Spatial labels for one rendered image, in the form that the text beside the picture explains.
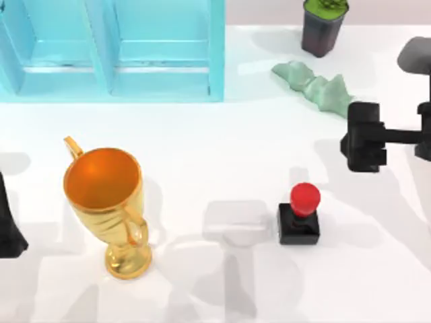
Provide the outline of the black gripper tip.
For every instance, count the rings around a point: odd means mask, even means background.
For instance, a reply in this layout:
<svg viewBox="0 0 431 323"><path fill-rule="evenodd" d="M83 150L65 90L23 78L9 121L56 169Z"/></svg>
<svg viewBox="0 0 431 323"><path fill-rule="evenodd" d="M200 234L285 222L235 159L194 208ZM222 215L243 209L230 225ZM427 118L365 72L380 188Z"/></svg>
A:
<svg viewBox="0 0 431 323"><path fill-rule="evenodd" d="M0 258L18 258L27 249L28 242L12 217L3 174L0 172Z"/></svg>

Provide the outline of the gold trophy cup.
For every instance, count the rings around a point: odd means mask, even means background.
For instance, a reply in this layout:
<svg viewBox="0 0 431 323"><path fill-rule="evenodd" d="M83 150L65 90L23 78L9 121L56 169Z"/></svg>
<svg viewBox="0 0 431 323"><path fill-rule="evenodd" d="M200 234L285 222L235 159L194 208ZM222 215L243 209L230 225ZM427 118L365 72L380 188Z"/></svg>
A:
<svg viewBox="0 0 431 323"><path fill-rule="evenodd" d="M79 220L107 245L106 269L118 279L141 276L151 264L152 251L138 161L118 148L85 152L71 137L64 142L73 162L63 177L63 190Z"/></svg>

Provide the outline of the dark grey plant pot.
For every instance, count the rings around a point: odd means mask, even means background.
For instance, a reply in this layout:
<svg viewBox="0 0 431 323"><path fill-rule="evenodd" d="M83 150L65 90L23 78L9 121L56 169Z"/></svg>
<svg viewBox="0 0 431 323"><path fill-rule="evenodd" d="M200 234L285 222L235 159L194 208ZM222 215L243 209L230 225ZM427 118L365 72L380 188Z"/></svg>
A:
<svg viewBox="0 0 431 323"><path fill-rule="evenodd" d="M324 57L335 46L349 4L347 0L304 0L303 9L302 49Z"/></svg>

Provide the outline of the black stamp with red knob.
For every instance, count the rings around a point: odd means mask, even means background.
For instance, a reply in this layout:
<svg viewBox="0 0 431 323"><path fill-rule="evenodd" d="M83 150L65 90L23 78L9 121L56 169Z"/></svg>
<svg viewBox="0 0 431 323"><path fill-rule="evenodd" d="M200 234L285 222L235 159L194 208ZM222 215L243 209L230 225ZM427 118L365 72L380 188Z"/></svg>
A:
<svg viewBox="0 0 431 323"><path fill-rule="evenodd" d="M317 208L321 201L318 188L308 182L295 185L290 191L290 202L280 203L277 212L281 245L307 246L320 238Z"/></svg>

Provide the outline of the light blue rack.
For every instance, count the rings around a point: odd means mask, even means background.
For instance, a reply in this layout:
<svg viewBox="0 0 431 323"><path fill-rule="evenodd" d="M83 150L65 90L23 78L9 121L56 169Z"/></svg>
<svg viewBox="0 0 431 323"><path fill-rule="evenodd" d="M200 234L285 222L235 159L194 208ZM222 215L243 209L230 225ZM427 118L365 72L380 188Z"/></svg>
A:
<svg viewBox="0 0 431 323"><path fill-rule="evenodd" d="M0 0L0 103L220 102L226 0Z"/></svg>

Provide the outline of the crumpled pale green cloth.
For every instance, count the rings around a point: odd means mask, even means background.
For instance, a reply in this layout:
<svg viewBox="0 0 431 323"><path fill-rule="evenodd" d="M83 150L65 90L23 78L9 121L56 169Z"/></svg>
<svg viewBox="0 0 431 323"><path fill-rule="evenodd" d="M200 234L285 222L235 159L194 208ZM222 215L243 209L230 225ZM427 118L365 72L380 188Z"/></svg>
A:
<svg viewBox="0 0 431 323"><path fill-rule="evenodd" d="M276 64L271 71L283 79L289 88L301 93L321 112L330 112L347 118L348 107L354 97L347 90L343 75L332 79L315 75L314 71L300 61Z"/></svg>

